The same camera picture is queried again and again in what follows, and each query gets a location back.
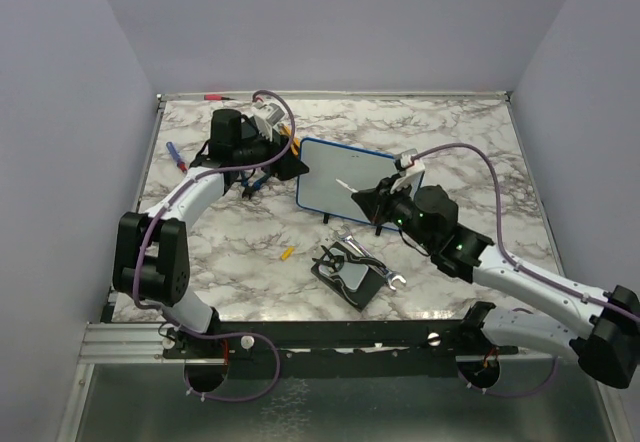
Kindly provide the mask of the yellow capped white marker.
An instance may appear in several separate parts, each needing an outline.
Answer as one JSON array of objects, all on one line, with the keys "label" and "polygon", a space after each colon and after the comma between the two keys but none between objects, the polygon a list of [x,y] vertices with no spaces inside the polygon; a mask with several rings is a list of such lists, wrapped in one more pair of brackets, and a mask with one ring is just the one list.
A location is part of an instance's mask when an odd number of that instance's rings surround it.
[{"label": "yellow capped white marker", "polygon": [[347,184],[346,182],[342,181],[341,179],[336,178],[335,181],[343,188],[345,188],[346,190],[348,190],[350,193],[357,193],[358,190],[351,187],[349,184]]}]

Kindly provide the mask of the blue framed whiteboard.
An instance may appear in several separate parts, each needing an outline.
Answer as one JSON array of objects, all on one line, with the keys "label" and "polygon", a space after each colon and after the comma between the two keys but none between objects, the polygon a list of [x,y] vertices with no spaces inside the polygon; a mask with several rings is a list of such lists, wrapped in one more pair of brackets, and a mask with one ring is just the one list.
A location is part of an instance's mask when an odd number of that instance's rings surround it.
[{"label": "blue framed whiteboard", "polygon": [[296,203],[303,209],[324,216],[364,223],[380,229],[403,230],[409,234],[423,229],[426,227],[427,217],[415,196],[424,174],[411,185],[410,196],[416,212],[415,217],[406,225],[372,225],[351,199],[352,193],[335,181],[336,178],[341,179],[358,191],[376,188],[383,178],[398,176],[394,164],[396,155],[305,138],[300,145],[300,160],[309,167],[309,172],[297,179]]}]

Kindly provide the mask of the yellow marker cap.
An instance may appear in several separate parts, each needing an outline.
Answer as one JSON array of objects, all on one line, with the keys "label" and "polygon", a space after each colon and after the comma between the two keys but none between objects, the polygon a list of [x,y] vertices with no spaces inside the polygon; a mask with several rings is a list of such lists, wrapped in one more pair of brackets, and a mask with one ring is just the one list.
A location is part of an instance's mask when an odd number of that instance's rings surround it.
[{"label": "yellow marker cap", "polygon": [[285,260],[287,260],[287,259],[292,255],[292,253],[294,252],[294,250],[295,250],[295,248],[294,248],[293,246],[288,247],[288,248],[287,248],[287,249],[286,249],[286,250],[281,254],[280,260],[281,260],[281,261],[285,261]]}]

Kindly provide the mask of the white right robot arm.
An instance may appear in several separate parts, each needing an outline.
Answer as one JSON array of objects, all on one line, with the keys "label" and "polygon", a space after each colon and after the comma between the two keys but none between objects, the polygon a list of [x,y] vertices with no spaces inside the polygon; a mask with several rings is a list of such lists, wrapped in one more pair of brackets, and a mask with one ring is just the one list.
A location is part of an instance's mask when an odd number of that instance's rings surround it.
[{"label": "white right robot arm", "polygon": [[534,315],[492,307],[459,329],[461,345],[518,346],[567,357],[596,381],[626,389],[639,363],[639,298],[544,271],[458,221],[458,206],[439,186],[394,190],[394,178],[352,193],[366,219],[394,224],[447,276],[504,293],[536,309]]}]

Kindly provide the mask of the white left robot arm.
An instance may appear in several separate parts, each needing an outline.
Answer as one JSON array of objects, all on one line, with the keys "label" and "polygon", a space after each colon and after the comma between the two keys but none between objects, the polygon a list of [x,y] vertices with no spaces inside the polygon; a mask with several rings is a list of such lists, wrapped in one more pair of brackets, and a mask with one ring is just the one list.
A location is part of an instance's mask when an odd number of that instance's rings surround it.
[{"label": "white left robot arm", "polygon": [[246,115],[217,109],[210,135],[182,181],[143,213],[127,212],[118,225],[112,285],[137,308],[156,310],[186,332],[186,344],[206,357],[220,347],[217,311],[189,287],[188,232],[243,176],[262,171],[288,181],[308,173],[293,152],[292,132],[279,124],[291,112],[262,99]]}]

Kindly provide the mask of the yellow pencil behind whiteboard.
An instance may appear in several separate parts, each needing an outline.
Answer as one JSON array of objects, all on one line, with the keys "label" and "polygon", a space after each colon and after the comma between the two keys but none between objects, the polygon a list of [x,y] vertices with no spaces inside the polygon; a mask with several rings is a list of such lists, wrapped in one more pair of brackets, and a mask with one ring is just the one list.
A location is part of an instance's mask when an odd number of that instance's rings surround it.
[{"label": "yellow pencil behind whiteboard", "polygon": [[291,146],[290,146],[290,150],[291,152],[294,154],[295,157],[299,156],[299,150],[300,150],[300,141],[298,138],[293,137],[291,135],[291,131],[290,128],[287,126],[282,126],[279,130],[279,133],[282,136],[286,136],[291,140]]}]

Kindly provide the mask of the chrome combination wrench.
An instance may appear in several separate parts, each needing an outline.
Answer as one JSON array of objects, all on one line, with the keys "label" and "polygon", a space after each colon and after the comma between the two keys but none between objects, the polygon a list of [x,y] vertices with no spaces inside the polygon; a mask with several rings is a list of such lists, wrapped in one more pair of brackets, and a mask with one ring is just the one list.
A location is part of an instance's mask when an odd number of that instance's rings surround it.
[{"label": "chrome combination wrench", "polygon": [[334,230],[333,236],[337,241],[343,244],[346,244],[361,258],[366,258],[366,259],[370,259],[371,261],[375,261],[375,264],[372,265],[372,268],[376,273],[378,273],[381,277],[385,279],[386,284],[390,290],[392,291],[397,290],[395,283],[400,283],[403,286],[407,284],[407,281],[403,275],[401,275],[397,271],[393,271],[389,269],[384,263],[382,263],[379,259],[377,259],[368,249],[366,249],[359,241],[355,239],[355,237],[353,236],[353,234],[348,228],[344,228],[342,231]]}]

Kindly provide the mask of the blue red screwdriver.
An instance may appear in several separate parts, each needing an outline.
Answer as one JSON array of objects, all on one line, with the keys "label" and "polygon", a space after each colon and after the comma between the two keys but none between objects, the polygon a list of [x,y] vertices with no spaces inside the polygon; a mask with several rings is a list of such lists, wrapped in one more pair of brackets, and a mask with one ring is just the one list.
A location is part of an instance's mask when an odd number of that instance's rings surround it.
[{"label": "blue red screwdriver", "polygon": [[187,172],[187,165],[186,165],[184,159],[181,157],[181,154],[177,150],[176,146],[172,142],[167,142],[165,144],[165,147],[166,147],[168,153],[170,154],[173,162],[175,163],[176,167],[182,173],[186,173]]}]

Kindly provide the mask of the blue handled cutting pliers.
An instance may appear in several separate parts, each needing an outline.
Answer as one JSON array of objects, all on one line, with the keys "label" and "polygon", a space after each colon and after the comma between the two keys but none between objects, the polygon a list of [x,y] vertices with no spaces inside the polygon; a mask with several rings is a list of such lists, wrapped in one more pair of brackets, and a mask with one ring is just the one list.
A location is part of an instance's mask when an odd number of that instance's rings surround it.
[{"label": "blue handled cutting pliers", "polygon": [[252,170],[250,173],[247,173],[247,172],[241,173],[241,187],[243,188],[241,197],[243,199],[250,200],[253,197],[253,195],[256,192],[258,192],[271,177],[271,175],[268,172],[264,172],[255,181],[251,181],[251,178],[253,177],[254,174],[255,174],[254,170]]}]

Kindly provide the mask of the red marker on rail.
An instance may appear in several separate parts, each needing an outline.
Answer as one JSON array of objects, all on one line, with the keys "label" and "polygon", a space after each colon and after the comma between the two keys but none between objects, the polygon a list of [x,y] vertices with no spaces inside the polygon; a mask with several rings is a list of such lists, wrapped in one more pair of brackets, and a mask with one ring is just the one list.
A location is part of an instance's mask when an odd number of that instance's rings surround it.
[{"label": "red marker on rail", "polygon": [[232,97],[223,96],[220,94],[205,94],[203,96],[203,100],[205,101],[232,101],[235,100]]}]

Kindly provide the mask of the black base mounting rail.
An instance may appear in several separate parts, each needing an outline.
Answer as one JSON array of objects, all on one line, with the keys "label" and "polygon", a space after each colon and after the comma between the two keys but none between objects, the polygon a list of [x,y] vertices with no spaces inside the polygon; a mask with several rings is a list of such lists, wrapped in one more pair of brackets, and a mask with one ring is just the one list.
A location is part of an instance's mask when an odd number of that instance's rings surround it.
[{"label": "black base mounting rail", "polygon": [[162,356],[245,380],[454,377],[492,350],[474,322],[450,320],[222,322],[222,340],[171,330]]}]

